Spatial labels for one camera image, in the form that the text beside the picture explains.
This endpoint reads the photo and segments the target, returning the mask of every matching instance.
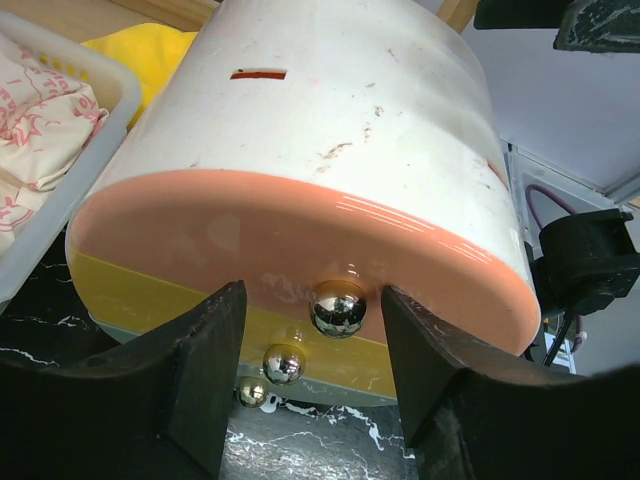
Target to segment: cloth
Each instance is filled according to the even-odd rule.
[[[91,87],[0,34],[0,254],[107,116]]]
[[[144,23],[83,43],[127,66],[138,77],[142,87],[142,104],[129,128],[133,127],[167,84],[196,34],[184,33],[165,25]]]

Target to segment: wooden shelf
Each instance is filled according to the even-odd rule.
[[[462,33],[476,13],[478,0],[443,0],[438,17],[456,32]]]
[[[215,0],[111,0],[185,32],[197,32],[219,5]]]
[[[0,8],[76,42],[154,21],[108,0],[0,0]]]

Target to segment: black object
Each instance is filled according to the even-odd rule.
[[[557,50],[640,52],[640,0],[480,0],[473,24],[557,29]]]
[[[567,9],[557,50],[640,52],[640,0],[576,0]]]
[[[589,315],[626,297],[640,275],[625,223],[617,209],[560,218],[542,229],[543,256],[531,264],[543,317],[572,310]]]
[[[478,30],[559,28],[573,0],[480,0],[473,26]]]
[[[382,312],[421,480],[640,478],[638,365],[590,379],[554,372],[393,287],[382,292]]]
[[[0,361],[2,477],[218,478],[246,306],[237,282],[72,368]]]

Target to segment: reflective ball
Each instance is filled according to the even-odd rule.
[[[309,305],[311,322],[330,338],[348,338],[362,328],[367,302],[360,287],[333,280],[320,284]]]
[[[245,408],[258,408],[267,401],[267,388],[258,378],[243,378],[236,391],[238,403]]]
[[[274,385],[291,385],[302,377],[306,359],[298,347],[272,345],[264,354],[264,375]]]

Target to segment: yellow band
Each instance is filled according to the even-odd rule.
[[[68,246],[73,283],[100,322],[143,334],[203,301],[208,294],[181,287],[83,255]],[[359,337],[332,340],[311,322],[249,306],[241,361],[260,366],[275,343],[296,344],[305,352],[305,377],[395,398],[386,345]]]

